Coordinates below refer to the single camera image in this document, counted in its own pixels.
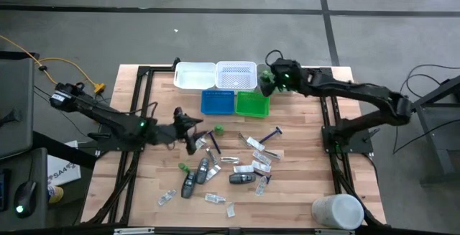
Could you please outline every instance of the desk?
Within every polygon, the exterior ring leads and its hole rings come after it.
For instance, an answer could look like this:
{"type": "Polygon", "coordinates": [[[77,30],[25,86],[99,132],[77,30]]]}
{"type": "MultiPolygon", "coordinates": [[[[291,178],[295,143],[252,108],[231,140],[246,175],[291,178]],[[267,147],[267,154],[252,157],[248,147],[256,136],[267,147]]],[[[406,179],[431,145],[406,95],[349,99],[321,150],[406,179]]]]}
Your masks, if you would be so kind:
{"type": "MultiPolygon", "coordinates": [[[[138,65],[120,65],[111,106],[129,111],[138,65]]],[[[332,68],[339,80],[352,80],[348,67],[332,68]]],[[[143,93],[139,95],[142,106],[143,93]]],[[[358,101],[338,98],[342,117],[361,115],[358,101]]],[[[198,131],[209,130],[216,124],[225,128],[222,137],[216,137],[222,155],[239,157],[250,165],[253,149],[245,147],[238,138],[244,136],[261,139],[280,126],[283,135],[265,142],[267,149],[282,155],[272,163],[273,175],[263,196],[256,196],[257,182],[246,185],[229,184],[232,165],[220,164],[222,170],[208,183],[195,185],[193,197],[180,197],[185,173],[178,169],[184,162],[197,168],[204,151],[187,155],[185,145],[176,143],[168,151],[165,146],[146,146],[139,161],[136,185],[132,200],[130,226],[241,226],[272,228],[319,227],[311,216],[312,202],[325,195],[334,194],[329,157],[323,152],[320,128],[323,117],[319,98],[304,98],[297,93],[276,93],[270,98],[270,116],[265,119],[233,116],[205,116],[200,112],[201,95],[179,93],[173,85],[173,73],[155,73],[150,101],[158,101],[155,118],[159,123],[173,121],[173,110],[181,106],[189,116],[204,119],[198,131]],[[163,207],[158,198],[169,189],[178,194],[163,207]],[[215,205],[204,200],[206,193],[217,193],[227,199],[226,205],[215,205]],[[235,202],[236,216],[227,218],[226,206],[235,202]]],[[[94,168],[82,221],[87,221],[102,207],[114,189],[120,152],[109,152],[99,159],[94,168]]],[[[358,195],[376,218],[385,222],[374,169],[362,155],[350,155],[354,186],[358,195]]],[[[124,194],[119,208],[123,207],[124,194]]]]}

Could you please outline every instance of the white plastic tray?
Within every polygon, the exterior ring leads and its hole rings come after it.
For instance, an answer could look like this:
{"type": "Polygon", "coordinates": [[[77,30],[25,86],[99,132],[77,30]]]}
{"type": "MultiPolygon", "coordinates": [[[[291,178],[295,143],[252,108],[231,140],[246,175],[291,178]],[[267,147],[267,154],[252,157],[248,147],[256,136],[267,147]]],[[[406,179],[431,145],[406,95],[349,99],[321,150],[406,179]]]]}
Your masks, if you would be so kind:
{"type": "Polygon", "coordinates": [[[214,87],[215,63],[180,62],[175,67],[174,85],[184,92],[200,93],[214,87]]]}

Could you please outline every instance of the white basket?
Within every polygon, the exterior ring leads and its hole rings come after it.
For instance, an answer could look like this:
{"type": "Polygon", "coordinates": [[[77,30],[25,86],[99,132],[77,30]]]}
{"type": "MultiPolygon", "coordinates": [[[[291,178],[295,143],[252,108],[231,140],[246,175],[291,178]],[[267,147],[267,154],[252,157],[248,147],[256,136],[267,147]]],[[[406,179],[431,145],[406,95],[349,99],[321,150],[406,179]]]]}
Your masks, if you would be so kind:
{"type": "Polygon", "coordinates": [[[222,90],[253,91],[257,87],[257,65],[254,62],[218,62],[216,87],[222,90]]]}
{"type": "Polygon", "coordinates": [[[214,87],[216,64],[180,62],[175,66],[174,85],[184,93],[200,93],[214,87]]]}

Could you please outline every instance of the green basket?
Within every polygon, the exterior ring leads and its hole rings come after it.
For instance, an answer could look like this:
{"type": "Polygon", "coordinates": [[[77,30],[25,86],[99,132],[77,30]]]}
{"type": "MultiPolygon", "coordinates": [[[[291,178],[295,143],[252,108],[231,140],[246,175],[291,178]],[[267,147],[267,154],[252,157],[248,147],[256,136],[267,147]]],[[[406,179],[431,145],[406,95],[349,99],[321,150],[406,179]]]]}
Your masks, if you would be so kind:
{"type": "Polygon", "coordinates": [[[236,95],[236,110],[240,116],[266,117],[270,114],[270,97],[240,91],[236,95]]]}

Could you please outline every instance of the yellow cable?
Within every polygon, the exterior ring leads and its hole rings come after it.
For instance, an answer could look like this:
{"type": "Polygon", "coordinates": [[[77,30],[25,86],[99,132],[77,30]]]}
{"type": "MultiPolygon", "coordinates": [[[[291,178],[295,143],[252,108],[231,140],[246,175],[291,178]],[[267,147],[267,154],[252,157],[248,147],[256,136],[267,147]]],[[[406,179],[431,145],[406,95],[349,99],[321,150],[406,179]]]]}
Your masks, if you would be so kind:
{"type": "MultiPolygon", "coordinates": [[[[40,67],[43,66],[43,64],[41,62],[50,61],[50,60],[57,60],[57,61],[63,61],[63,62],[66,62],[66,63],[70,63],[71,65],[75,66],[85,76],[86,80],[88,80],[94,86],[94,93],[96,93],[96,94],[99,94],[99,93],[103,92],[104,89],[106,88],[105,84],[103,84],[103,83],[97,84],[93,80],[91,80],[89,78],[89,76],[80,68],[80,66],[78,66],[76,63],[74,63],[74,62],[72,62],[70,60],[66,60],[66,59],[59,58],[59,57],[49,57],[49,58],[43,58],[41,60],[37,60],[37,58],[33,57],[29,52],[27,52],[24,48],[22,48],[17,43],[9,40],[8,38],[6,38],[6,37],[4,37],[2,35],[0,35],[0,37],[2,39],[6,40],[7,42],[9,42],[10,44],[14,45],[15,47],[18,47],[23,52],[25,52],[28,56],[30,56],[34,60],[34,63],[38,64],[40,67]]],[[[55,85],[58,84],[55,80],[53,80],[51,75],[46,70],[43,70],[43,72],[51,80],[51,82],[53,82],[55,85]]]]}
{"type": "Polygon", "coordinates": [[[89,78],[89,76],[80,68],[80,66],[78,66],[76,63],[74,63],[72,61],[69,61],[69,60],[64,59],[64,58],[58,58],[58,57],[48,57],[48,58],[40,59],[38,61],[39,62],[46,62],[46,61],[50,61],[50,60],[63,61],[63,62],[66,62],[66,63],[70,63],[71,65],[75,66],[85,76],[86,80],[88,80],[91,84],[93,84],[94,87],[96,87],[96,83],[89,78]]]}
{"type": "MultiPolygon", "coordinates": [[[[9,40],[8,38],[0,35],[0,37],[4,40],[6,40],[7,42],[9,42],[10,44],[14,45],[15,47],[18,47],[20,50],[22,50],[22,52],[25,52],[29,57],[31,57],[36,64],[38,64],[39,66],[43,66],[38,60],[37,58],[35,58],[33,55],[31,55],[29,52],[27,52],[24,48],[22,48],[20,45],[18,45],[17,43],[9,40]]],[[[51,80],[52,83],[54,83],[55,85],[58,84],[55,80],[52,79],[51,75],[46,71],[46,70],[43,70],[43,72],[46,74],[46,76],[51,80]]]]}

